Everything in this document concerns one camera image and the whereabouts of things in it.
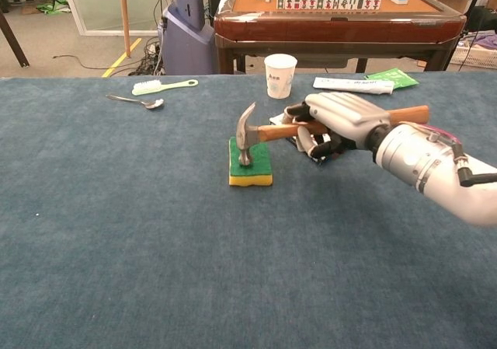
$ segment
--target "paper cup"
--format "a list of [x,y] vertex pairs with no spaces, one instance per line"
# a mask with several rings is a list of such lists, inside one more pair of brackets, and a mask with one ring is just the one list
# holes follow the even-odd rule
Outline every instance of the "paper cup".
[[274,54],[264,59],[267,95],[285,99],[290,95],[297,59],[287,54]]

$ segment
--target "wooden pole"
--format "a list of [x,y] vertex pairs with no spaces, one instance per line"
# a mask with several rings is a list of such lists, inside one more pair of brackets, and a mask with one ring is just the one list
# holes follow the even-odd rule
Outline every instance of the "wooden pole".
[[126,56],[130,58],[130,23],[127,17],[127,0],[121,0],[121,15],[123,17],[124,45],[126,46]]
[[9,23],[7,22],[5,16],[3,16],[3,12],[1,9],[0,9],[0,30],[2,30],[3,35],[5,36],[7,42],[9,42],[10,48],[12,48],[12,51],[14,51],[14,55],[16,56],[19,65],[21,67],[29,67],[30,63],[28,62],[28,59],[26,59],[23,49],[19,45],[19,42],[17,41],[16,36],[14,35],[14,32],[12,31],[12,29],[10,29]]

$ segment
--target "yellow sponge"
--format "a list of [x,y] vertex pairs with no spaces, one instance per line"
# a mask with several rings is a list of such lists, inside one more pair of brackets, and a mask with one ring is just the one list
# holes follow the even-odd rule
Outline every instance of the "yellow sponge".
[[253,162],[250,166],[242,166],[238,162],[240,150],[236,146],[235,137],[230,138],[230,186],[271,186],[273,171],[266,143],[259,143],[250,148]]

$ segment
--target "robotic hand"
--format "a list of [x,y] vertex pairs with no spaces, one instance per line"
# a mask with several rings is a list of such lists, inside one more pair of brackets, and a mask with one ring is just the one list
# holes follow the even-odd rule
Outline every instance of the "robotic hand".
[[472,225],[497,225],[497,169],[463,152],[453,135],[428,125],[394,126],[387,111],[353,94],[311,94],[285,109],[285,121],[318,120],[330,141],[299,127],[298,144],[319,158],[346,149],[373,153],[373,161],[419,193]]

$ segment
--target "silver spoon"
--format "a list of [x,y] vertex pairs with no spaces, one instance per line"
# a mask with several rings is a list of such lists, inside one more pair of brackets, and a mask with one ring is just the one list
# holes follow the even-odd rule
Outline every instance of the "silver spoon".
[[154,110],[155,108],[159,108],[162,104],[164,104],[163,99],[157,99],[154,102],[142,102],[141,100],[128,99],[128,98],[123,98],[122,96],[115,96],[115,95],[106,95],[106,97],[112,100],[123,100],[124,102],[139,103],[148,110]]

